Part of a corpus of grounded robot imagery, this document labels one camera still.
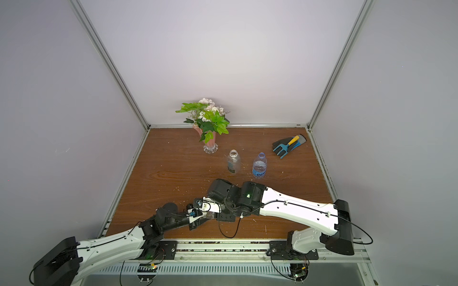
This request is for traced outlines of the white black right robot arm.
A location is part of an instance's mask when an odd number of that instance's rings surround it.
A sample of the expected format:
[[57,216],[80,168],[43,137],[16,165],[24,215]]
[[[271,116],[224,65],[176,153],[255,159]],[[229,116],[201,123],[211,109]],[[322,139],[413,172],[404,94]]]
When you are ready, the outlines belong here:
[[280,193],[270,187],[244,182],[241,187],[223,179],[213,181],[207,195],[198,203],[216,220],[232,222],[250,215],[271,216],[307,226],[289,236],[292,250],[306,254],[326,248],[339,255],[354,255],[349,204],[344,200],[317,203]]

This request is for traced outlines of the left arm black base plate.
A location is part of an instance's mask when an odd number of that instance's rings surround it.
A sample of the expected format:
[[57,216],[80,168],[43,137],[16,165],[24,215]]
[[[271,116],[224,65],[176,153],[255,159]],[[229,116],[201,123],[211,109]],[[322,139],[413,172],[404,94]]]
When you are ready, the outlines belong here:
[[178,241],[160,241],[143,249],[137,260],[174,260]]

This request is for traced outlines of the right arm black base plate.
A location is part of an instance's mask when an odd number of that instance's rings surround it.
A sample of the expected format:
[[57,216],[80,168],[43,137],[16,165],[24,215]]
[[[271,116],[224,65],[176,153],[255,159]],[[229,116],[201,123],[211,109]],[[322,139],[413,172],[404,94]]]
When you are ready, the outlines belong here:
[[266,252],[268,257],[273,260],[318,260],[318,253],[316,251],[309,251],[308,253],[300,253],[294,250],[287,241],[270,241],[269,248]]

